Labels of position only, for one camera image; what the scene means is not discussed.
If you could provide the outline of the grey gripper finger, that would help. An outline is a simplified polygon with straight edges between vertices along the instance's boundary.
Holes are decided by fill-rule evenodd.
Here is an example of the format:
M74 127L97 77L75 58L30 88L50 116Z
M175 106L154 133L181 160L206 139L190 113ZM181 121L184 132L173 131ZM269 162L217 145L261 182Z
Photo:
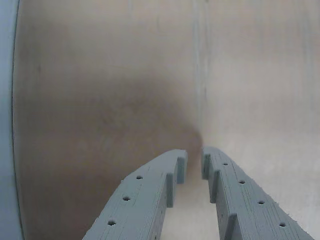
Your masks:
M173 207L176 186L186 179L188 153L169 150L126 176L85 240L159 240L166 209Z
M220 149L202 149L201 175L208 181L210 202L216 205L220 239L312 239Z

